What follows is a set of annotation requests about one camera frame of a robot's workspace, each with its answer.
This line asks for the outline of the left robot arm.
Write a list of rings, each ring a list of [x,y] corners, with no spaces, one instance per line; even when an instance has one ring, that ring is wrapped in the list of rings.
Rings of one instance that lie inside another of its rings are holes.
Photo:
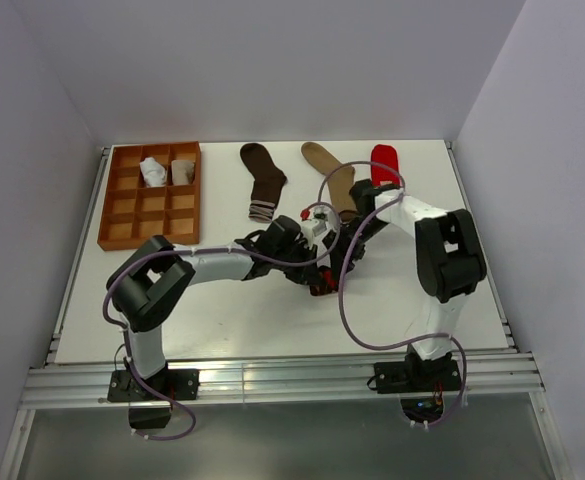
[[[198,252],[180,249],[162,235],[146,241],[108,279],[103,303],[106,321],[123,330],[134,370],[131,388],[144,399],[155,399],[165,391],[167,361],[161,326],[188,287],[221,280],[249,281],[272,270],[308,285],[318,278],[308,271],[317,263],[315,240],[326,230],[324,219],[296,222],[281,215],[265,230]]]

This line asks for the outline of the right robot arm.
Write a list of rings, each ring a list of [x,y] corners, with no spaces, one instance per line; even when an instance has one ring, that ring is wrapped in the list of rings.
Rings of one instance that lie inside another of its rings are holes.
[[[442,387],[461,390],[467,367],[457,363],[452,350],[461,350],[454,337],[461,311],[487,275],[484,253],[471,213],[466,209],[444,210],[405,193],[402,185],[375,186],[361,180],[350,190],[359,217],[350,237],[339,276],[338,308],[348,336],[372,351],[402,346],[407,353],[399,362],[394,385],[413,390]],[[348,324],[344,305],[345,274],[351,257],[388,225],[408,234],[415,245],[416,274],[424,292],[416,327],[409,339],[389,345],[372,345],[359,339]]]

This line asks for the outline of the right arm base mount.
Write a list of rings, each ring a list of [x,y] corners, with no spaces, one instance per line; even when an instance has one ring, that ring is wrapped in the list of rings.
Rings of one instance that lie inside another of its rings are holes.
[[[401,409],[410,423],[429,427],[445,414],[445,393],[463,393],[465,385],[458,363],[450,354],[437,360],[407,355],[396,362],[377,362],[366,386],[380,395],[417,394],[401,399]]]

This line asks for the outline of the beige and red reindeer sock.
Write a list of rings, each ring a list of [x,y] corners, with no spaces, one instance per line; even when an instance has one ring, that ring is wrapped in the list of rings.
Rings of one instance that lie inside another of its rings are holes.
[[[195,176],[195,162],[176,159],[171,162],[172,184],[175,186],[191,185]]]

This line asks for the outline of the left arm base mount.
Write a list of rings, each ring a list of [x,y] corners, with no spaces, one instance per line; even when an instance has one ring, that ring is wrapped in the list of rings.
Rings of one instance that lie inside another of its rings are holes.
[[[195,400],[199,387],[199,371],[197,369],[163,368],[156,375],[145,379],[148,391],[134,377],[129,367],[115,370],[110,379],[107,393],[108,403],[140,403],[159,401],[163,396],[173,401]],[[175,410],[167,407],[129,407],[128,422],[136,430],[157,431],[165,428]]]

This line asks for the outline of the black orange argyle sock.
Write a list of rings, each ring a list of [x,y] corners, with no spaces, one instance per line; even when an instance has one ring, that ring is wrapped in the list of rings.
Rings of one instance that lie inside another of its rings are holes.
[[[320,266],[317,270],[317,276],[309,284],[309,292],[315,297],[337,293],[338,289],[338,277],[327,266]]]

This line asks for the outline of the white sock with black stripes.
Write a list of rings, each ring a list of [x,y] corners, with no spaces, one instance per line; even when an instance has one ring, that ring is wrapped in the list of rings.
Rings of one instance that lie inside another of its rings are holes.
[[[167,170],[154,157],[146,157],[140,162],[143,181],[148,188],[164,187],[167,184]]]

